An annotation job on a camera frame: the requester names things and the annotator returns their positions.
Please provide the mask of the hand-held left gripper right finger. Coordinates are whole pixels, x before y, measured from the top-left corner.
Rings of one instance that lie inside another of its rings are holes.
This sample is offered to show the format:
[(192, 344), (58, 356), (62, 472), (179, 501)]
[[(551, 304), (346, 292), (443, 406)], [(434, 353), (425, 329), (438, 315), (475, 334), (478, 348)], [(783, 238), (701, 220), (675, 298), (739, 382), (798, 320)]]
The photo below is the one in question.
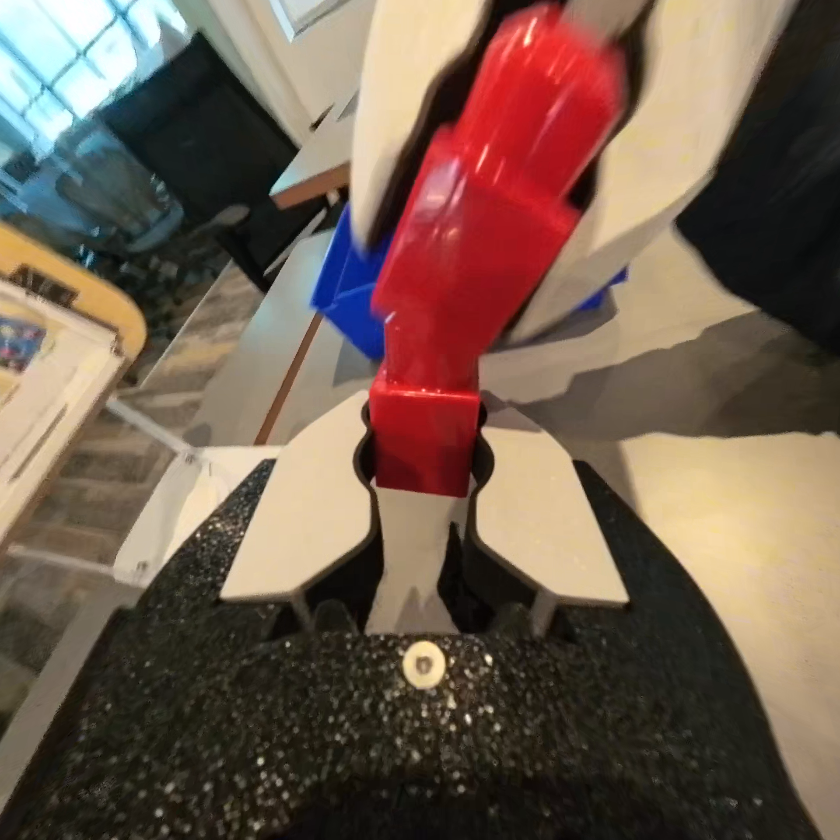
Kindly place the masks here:
[(438, 593), (455, 628), (569, 634), (567, 607), (628, 608), (629, 594), (566, 449), (513, 405), (481, 393), (465, 520)]

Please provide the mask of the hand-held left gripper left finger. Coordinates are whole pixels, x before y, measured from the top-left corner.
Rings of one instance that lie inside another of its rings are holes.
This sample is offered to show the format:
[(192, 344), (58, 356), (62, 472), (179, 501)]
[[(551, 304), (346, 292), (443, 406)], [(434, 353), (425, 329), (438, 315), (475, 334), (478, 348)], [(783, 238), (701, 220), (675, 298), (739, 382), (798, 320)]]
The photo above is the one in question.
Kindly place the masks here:
[(286, 603), (304, 625), (322, 602), (342, 602), (364, 630), (382, 577), (367, 403), (357, 391), (282, 448), (221, 602)]

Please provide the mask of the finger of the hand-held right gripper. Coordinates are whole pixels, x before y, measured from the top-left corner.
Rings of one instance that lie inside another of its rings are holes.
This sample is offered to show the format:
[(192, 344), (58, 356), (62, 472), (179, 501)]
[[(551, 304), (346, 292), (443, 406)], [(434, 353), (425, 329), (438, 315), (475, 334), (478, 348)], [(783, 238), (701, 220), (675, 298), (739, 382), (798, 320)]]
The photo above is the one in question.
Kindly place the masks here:
[(508, 331), (525, 344), (606, 287), (709, 183), (793, 1), (568, 2), (600, 40), (640, 24), (644, 78), (579, 226)]
[(401, 216), (437, 127), (466, 99), (498, 2), (380, 1), (360, 76), (350, 168), (353, 241), (378, 245)]

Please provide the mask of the red mega block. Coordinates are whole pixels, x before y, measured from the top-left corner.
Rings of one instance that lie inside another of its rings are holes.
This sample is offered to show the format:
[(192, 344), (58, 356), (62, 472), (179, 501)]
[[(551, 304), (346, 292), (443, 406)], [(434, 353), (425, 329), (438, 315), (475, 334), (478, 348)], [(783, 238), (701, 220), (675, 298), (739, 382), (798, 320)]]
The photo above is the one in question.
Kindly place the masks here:
[(571, 194), (624, 103), (620, 55), (558, 4), (500, 24), (430, 140), (377, 279), (392, 377), (487, 351), (579, 223)]
[(478, 435), (478, 357), (394, 313), (369, 390), (379, 487), (465, 498)]

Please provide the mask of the blue plastic bin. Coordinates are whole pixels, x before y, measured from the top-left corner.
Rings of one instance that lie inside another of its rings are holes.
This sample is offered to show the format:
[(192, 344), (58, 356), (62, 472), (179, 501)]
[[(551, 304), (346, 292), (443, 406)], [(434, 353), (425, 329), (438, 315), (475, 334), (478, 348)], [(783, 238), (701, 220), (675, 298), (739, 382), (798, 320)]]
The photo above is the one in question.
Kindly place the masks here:
[(394, 230), (370, 251), (357, 248), (350, 205), (339, 218), (311, 305), (358, 351), (385, 355), (385, 321), (394, 313), (484, 354), (508, 333), (537, 291), (553, 248), (583, 229), (569, 202), (542, 206), (526, 196), (417, 183)]

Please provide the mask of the person's right forearm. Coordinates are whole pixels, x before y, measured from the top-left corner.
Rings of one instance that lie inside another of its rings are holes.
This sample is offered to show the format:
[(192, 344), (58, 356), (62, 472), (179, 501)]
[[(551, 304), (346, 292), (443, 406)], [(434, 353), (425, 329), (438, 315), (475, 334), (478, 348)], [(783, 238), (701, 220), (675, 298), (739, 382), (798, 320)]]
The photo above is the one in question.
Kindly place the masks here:
[(838, 1), (794, 4), (677, 228), (732, 294), (838, 354)]

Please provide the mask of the white framed window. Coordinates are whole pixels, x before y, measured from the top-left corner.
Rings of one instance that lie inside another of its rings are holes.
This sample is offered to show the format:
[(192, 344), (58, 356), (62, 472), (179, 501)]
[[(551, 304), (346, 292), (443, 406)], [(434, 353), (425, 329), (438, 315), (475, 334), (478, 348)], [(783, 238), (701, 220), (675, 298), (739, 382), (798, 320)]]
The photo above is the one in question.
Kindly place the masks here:
[(288, 41), (314, 28), (359, 30), (367, 33), (375, 1), (267, 1)]

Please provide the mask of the grey table brown edge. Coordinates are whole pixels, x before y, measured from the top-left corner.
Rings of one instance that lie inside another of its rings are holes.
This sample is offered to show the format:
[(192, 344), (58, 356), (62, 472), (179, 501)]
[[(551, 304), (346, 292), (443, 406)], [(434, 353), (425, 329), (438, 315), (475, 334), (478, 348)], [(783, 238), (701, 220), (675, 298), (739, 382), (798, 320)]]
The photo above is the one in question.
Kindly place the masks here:
[(349, 187), (358, 100), (358, 90), (338, 100), (303, 142), (271, 189), (270, 196), (279, 209)]

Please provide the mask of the black mesh office chair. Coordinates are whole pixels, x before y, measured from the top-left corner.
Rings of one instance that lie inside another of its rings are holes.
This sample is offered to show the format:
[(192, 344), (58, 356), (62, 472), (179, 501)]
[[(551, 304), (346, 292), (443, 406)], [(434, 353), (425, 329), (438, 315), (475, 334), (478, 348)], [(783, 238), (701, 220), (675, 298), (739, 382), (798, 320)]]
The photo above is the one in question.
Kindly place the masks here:
[(272, 198), (299, 146), (201, 31), (99, 116), (163, 182), (193, 231), (210, 234), (263, 294), (287, 249), (327, 227), (326, 196), (289, 208)]

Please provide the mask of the white instruction poster sheet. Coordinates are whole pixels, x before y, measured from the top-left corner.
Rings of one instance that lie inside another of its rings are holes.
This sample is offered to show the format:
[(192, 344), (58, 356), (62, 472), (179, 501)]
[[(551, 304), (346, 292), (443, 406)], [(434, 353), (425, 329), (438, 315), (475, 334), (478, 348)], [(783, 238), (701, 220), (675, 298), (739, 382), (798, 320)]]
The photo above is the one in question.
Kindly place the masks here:
[(18, 477), (58, 417), (119, 358), (113, 327), (2, 280), (2, 484)]

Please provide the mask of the large grid window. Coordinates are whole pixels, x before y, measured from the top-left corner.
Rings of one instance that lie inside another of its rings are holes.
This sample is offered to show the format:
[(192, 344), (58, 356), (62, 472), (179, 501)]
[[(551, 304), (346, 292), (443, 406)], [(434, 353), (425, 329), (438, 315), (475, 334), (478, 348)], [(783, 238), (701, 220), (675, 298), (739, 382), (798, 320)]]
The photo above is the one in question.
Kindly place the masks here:
[(192, 32), (167, 1), (2, 1), (2, 119), (27, 143), (50, 143)]

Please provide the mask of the small black tag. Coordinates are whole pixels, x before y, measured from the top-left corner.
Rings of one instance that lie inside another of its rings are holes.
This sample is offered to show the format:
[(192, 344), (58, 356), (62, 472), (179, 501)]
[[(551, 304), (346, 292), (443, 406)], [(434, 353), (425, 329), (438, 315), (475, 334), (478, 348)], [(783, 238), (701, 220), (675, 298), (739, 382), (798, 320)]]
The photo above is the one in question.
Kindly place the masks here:
[(73, 309), (78, 289), (26, 264), (16, 266), (3, 279), (26, 295), (64, 309)]

